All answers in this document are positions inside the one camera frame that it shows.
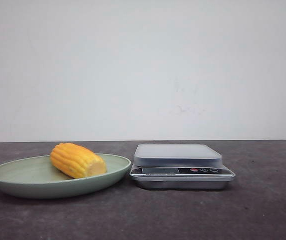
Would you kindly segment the yellow corn cob piece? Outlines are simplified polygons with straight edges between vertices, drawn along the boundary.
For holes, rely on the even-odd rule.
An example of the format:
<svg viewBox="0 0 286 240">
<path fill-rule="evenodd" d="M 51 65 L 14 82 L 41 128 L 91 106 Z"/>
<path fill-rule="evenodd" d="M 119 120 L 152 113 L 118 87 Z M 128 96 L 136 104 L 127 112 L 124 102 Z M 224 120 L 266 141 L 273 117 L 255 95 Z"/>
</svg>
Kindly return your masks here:
<svg viewBox="0 0 286 240">
<path fill-rule="evenodd" d="M 50 153 L 54 167 L 74 179 L 107 173 L 107 165 L 99 155 L 73 143 L 59 143 Z"/>
</svg>

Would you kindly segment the silver digital kitchen scale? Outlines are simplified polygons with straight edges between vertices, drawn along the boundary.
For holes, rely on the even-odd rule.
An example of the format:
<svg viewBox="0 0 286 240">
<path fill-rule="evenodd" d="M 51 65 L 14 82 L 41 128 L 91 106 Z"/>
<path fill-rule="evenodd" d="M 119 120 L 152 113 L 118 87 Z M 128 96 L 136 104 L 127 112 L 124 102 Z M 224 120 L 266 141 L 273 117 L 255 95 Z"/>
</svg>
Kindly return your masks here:
<svg viewBox="0 0 286 240">
<path fill-rule="evenodd" d="M 131 179 L 144 189 L 224 189 L 235 173 L 205 144 L 140 144 Z"/>
</svg>

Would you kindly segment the light green plate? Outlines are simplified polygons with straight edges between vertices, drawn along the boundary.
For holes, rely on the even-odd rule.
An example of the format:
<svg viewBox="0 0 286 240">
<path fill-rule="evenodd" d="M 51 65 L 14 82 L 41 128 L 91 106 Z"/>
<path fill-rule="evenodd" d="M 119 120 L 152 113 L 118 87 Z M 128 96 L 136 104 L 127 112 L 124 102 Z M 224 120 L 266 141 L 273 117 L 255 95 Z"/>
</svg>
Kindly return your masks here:
<svg viewBox="0 0 286 240">
<path fill-rule="evenodd" d="M 27 199 L 59 199 L 85 195 L 108 188 L 119 182 L 131 167 L 123 156 L 101 153 L 107 172 L 73 179 L 57 168 L 49 156 L 36 156 L 0 164 L 0 191 Z"/>
</svg>

